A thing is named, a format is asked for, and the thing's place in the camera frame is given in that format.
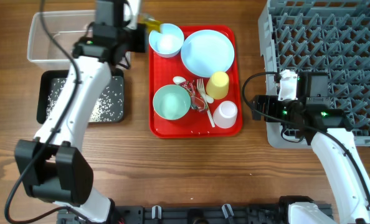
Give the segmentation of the yellow foil wrapper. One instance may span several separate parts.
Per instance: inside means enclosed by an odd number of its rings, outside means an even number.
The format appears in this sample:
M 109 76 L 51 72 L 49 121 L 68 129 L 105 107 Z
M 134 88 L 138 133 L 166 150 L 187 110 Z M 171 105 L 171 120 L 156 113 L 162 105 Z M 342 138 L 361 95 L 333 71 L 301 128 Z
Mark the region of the yellow foil wrapper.
M 141 23 L 146 26 L 148 33 L 152 31 L 161 32 L 161 28 L 160 28 L 162 24 L 161 21 L 156 20 L 153 16 L 146 14 L 146 13 L 140 14 L 140 16 L 141 16 Z

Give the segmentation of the light blue small bowl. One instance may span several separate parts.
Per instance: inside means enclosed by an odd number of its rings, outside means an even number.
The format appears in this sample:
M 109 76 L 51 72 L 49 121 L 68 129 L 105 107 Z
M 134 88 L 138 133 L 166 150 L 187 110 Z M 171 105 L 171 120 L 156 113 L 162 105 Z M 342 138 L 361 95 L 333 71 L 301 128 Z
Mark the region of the light blue small bowl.
M 149 45 L 160 57 L 171 58 L 176 56 L 184 43 L 182 30 L 174 25 L 164 23 L 160 31 L 152 30 L 149 34 Z

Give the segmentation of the mint green bowl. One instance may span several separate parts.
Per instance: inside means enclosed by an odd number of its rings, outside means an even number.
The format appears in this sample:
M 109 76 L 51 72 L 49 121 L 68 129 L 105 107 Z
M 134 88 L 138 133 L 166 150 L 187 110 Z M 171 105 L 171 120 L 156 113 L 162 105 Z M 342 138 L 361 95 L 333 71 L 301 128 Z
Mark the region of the mint green bowl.
M 187 114 L 191 98 L 179 85 L 162 86 L 153 97 L 153 109 L 163 119 L 174 121 Z

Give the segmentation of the red strawberry candy wrapper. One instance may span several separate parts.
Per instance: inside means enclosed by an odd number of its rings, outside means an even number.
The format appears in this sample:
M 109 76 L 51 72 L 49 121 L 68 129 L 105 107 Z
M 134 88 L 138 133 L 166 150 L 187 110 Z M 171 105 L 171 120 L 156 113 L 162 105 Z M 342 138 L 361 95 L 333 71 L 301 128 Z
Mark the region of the red strawberry candy wrapper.
M 195 87 L 193 85 L 193 82 L 185 81 L 181 83 L 181 86 L 187 90 L 190 96 L 196 96 Z

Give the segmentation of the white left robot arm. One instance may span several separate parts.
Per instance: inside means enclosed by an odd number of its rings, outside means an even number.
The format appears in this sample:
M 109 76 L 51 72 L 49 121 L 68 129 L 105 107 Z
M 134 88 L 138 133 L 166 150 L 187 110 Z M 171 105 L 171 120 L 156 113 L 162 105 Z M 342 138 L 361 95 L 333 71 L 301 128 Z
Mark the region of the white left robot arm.
M 114 201 L 94 188 L 81 148 L 102 91 L 117 67 L 130 67 L 126 53 L 146 51 L 140 7 L 140 1 L 97 1 L 94 21 L 67 53 L 70 68 L 53 110 L 33 139 L 20 140 L 14 151 L 16 185 L 86 223 L 125 221 Z

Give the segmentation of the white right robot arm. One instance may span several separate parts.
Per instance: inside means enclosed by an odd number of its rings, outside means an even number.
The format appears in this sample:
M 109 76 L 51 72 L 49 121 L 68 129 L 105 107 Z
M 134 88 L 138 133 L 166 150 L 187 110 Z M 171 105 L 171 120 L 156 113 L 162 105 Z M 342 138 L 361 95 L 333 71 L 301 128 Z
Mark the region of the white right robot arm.
M 370 178 L 360 159 L 346 113 L 330 106 L 325 72 L 272 72 L 277 95 L 246 104 L 254 120 L 299 130 L 325 170 L 341 223 L 370 223 Z

